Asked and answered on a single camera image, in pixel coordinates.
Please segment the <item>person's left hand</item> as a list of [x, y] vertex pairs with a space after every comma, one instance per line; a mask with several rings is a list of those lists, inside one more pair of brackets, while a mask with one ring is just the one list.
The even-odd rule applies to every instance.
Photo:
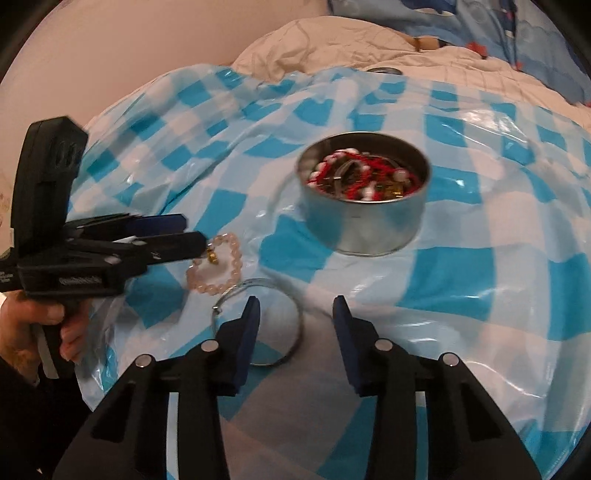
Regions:
[[32, 300], [23, 291], [7, 292], [1, 306], [1, 358], [34, 384], [41, 363], [34, 329], [57, 325], [61, 357], [78, 363], [86, 345], [90, 306], [90, 300], [83, 300], [73, 313], [66, 314], [61, 304]]

